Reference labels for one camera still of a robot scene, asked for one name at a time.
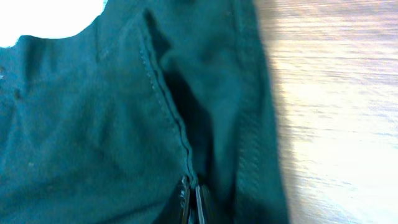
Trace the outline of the black shorts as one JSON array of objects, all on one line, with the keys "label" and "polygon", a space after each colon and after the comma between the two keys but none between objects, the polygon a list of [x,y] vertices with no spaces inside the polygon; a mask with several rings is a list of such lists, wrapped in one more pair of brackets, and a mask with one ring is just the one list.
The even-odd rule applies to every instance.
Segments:
[{"label": "black shorts", "polygon": [[108,1],[1,49],[2,223],[288,223],[253,1]]}]

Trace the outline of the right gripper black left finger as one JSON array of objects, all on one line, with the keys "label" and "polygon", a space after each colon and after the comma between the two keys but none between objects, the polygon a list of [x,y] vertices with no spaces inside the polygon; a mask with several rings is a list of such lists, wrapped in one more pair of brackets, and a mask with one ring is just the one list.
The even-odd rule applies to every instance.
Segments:
[{"label": "right gripper black left finger", "polygon": [[180,211],[179,222],[180,224],[187,224],[190,214],[190,181],[185,175],[180,181]]}]

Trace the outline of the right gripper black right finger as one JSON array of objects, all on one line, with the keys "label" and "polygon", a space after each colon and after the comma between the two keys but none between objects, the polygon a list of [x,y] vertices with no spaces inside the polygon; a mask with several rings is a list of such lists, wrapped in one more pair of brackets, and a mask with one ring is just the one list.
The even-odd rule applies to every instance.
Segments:
[{"label": "right gripper black right finger", "polygon": [[199,224],[217,224],[217,211],[210,191],[205,185],[195,188]]}]

